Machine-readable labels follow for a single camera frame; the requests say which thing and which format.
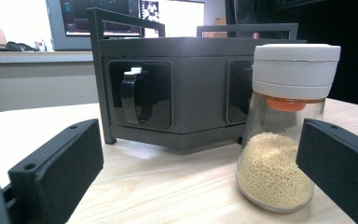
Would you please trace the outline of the cardboard box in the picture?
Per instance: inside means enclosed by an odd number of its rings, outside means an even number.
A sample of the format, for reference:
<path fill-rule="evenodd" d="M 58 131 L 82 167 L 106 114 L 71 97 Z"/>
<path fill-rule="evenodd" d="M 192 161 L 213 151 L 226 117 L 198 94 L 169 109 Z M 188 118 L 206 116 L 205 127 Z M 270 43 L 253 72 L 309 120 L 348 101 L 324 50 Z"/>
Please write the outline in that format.
<path fill-rule="evenodd" d="M 227 24 L 226 18 L 216 18 L 214 20 L 213 26 L 223 26 Z M 204 37 L 227 37 L 227 32 L 220 32 L 220 31 L 212 31 L 212 32 L 204 32 Z"/>

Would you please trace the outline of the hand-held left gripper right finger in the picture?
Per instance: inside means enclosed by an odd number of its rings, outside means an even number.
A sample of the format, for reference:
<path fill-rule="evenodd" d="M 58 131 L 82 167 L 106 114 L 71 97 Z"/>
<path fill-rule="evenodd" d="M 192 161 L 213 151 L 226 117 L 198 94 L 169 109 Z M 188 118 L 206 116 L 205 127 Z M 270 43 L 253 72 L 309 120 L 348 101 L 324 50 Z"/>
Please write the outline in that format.
<path fill-rule="evenodd" d="M 358 224 L 358 136 L 337 125 L 305 119 L 296 164 Z"/>

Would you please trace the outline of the grey framed monitor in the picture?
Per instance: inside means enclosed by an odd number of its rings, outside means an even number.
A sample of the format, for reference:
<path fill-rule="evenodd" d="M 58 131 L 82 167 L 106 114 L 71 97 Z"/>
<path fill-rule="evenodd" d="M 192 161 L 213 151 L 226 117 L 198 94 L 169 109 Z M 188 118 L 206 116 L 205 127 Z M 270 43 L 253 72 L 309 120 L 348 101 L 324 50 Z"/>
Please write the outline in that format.
<path fill-rule="evenodd" d="M 46 0 L 55 51 L 91 50 L 88 8 L 141 18 L 141 0 Z"/>

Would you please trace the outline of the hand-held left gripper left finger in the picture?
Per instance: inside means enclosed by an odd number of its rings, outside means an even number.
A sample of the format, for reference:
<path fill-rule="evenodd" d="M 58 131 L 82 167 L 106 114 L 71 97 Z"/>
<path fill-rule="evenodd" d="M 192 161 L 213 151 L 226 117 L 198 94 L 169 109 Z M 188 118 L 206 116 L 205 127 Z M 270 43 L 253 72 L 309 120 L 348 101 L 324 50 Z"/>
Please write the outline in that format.
<path fill-rule="evenodd" d="M 99 122 L 78 122 L 8 171 L 14 224 L 65 224 L 103 169 Z"/>

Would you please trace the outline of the glass jar with yellow granules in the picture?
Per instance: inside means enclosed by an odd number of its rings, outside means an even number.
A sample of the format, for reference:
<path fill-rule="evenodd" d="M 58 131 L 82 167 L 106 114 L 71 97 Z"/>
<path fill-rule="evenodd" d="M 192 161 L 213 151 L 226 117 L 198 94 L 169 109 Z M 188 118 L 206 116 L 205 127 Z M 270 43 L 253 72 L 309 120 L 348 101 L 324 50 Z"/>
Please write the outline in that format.
<path fill-rule="evenodd" d="M 305 119 L 324 117 L 340 46 L 267 44 L 255 48 L 253 93 L 243 134 L 236 181 L 252 203 L 293 213 L 314 195 L 313 182 L 296 155 Z"/>

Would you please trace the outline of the bright monitor screen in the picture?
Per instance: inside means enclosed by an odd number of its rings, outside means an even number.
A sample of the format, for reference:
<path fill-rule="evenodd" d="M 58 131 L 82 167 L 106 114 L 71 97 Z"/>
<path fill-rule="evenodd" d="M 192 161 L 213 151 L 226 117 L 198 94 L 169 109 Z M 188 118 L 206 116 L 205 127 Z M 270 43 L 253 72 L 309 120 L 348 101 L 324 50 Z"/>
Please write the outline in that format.
<path fill-rule="evenodd" d="M 205 4 L 186 0 L 142 0 L 142 18 L 165 25 L 166 37 L 195 37 L 204 25 Z"/>

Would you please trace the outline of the grey counter ledge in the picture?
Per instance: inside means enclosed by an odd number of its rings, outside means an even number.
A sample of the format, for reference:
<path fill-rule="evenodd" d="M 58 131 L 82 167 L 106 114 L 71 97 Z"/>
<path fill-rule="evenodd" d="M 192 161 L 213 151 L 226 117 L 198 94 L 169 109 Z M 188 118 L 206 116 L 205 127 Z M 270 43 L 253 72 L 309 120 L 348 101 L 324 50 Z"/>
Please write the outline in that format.
<path fill-rule="evenodd" d="M 0 63 L 92 62 L 90 51 L 0 51 Z"/>

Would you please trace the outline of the black object on counter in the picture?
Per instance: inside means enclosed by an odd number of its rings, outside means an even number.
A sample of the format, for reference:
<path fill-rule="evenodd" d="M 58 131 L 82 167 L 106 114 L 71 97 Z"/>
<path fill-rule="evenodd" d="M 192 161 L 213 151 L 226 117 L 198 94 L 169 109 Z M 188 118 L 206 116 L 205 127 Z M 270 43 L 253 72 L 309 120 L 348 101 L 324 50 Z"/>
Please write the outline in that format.
<path fill-rule="evenodd" d="M 0 44 L 0 51 L 35 51 L 35 48 L 23 43 L 9 41 L 6 44 Z"/>

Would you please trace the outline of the dark grey seasoning rack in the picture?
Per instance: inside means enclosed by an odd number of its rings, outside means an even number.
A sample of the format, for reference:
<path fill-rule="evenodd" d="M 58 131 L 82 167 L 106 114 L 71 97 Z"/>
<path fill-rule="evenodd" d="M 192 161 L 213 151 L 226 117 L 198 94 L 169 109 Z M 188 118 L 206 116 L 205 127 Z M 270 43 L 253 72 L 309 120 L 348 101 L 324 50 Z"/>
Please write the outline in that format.
<path fill-rule="evenodd" d="M 252 95 L 255 48 L 263 32 L 286 32 L 295 23 L 200 26 L 195 37 L 166 37 L 162 23 L 91 8 L 89 29 L 107 144 L 126 139 L 176 151 L 238 142 Z M 212 30 L 227 37 L 204 37 Z M 125 71 L 142 67 L 143 94 L 153 106 L 145 124 L 126 121 L 120 84 Z"/>

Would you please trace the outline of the black scoop with white tab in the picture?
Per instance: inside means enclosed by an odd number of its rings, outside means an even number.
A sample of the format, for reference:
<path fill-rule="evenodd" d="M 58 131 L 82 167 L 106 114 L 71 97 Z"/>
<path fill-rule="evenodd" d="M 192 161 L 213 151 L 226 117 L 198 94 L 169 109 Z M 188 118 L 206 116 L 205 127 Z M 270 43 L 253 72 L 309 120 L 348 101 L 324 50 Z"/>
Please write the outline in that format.
<path fill-rule="evenodd" d="M 152 115 L 153 106 L 143 94 L 146 71 L 132 67 L 125 71 L 120 84 L 120 98 L 126 121 L 131 124 L 145 124 Z"/>

